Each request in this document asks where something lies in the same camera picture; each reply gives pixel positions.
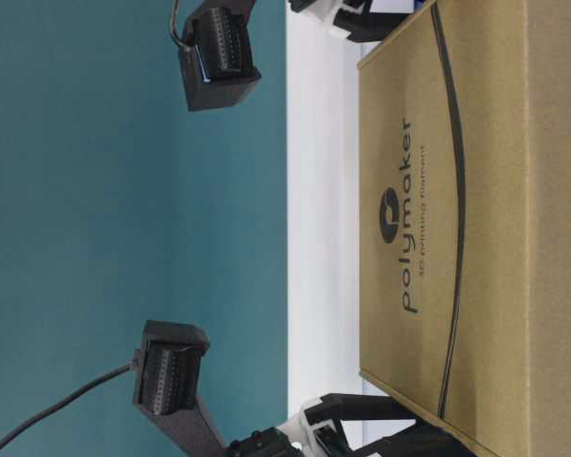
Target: table surface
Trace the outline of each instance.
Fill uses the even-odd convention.
[[[412,0],[384,0],[393,10]],[[287,15],[288,410],[359,376],[358,76],[371,46]],[[345,425],[353,447],[409,423]]]

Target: black circle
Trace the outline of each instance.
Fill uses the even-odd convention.
[[[400,202],[396,191],[389,188],[381,196],[379,208],[379,226],[381,227],[381,235],[386,243],[393,243],[396,239],[399,223]]]

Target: cable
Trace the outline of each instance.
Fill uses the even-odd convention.
[[[38,414],[36,414],[35,416],[30,417],[26,422],[21,424],[19,427],[14,429],[11,433],[9,433],[7,436],[5,436],[2,440],[0,440],[0,450],[4,446],[6,446],[8,443],[10,443],[12,440],[14,440],[17,436],[19,436],[21,433],[26,431],[28,428],[30,428],[34,424],[42,421],[43,419],[49,417],[54,412],[57,412],[58,410],[66,407],[67,405],[72,403],[74,400],[76,400],[78,397],[80,397],[80,396],[84,395],[85,393],[87,393],[88,391],[90,391],[92,388],[98,387],[99,385],[104,384],[106,381],[109,381],[110,379],[113,379],[113,378],[115,378],[115,377],[117,377],[123,373],[126,373],[129,370],[131,370],[131,365],[125,365],[124,367],[117,368],[114,371],[111,371],[110,373],[105,374],[101,378],[97,378],[95,381],[91,381],[90,383],[80,387],[78,390],[73,392],[70,396],[64,398],[61,402],[56,403],[52,407],[48,407],[44,411],[41,411]]]
[[[178,8],[180,7],[180,0],[173,0],[173,7],[171,8],[171,16],[169,17],[169,35],[173,42],[178,46],[178,48],[184,48],[189,50],[190,47],[187,46],[178,35],[176,30],[175,20],[178,17]]]

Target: cardboard box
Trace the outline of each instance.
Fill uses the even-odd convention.
[[[359,68],[362,375],[571,456],[571,1],[430,1]]]

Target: teal backdrop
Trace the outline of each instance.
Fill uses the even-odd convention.
[[[286,418],[285,5],[252,15],[260,86],[194,114],[169,9],[0,1],[0,438],[127,363],[149,318],[205,328],[201,391],[227,441]],[[3,454],[181,455],[132,388],[99,387]]]

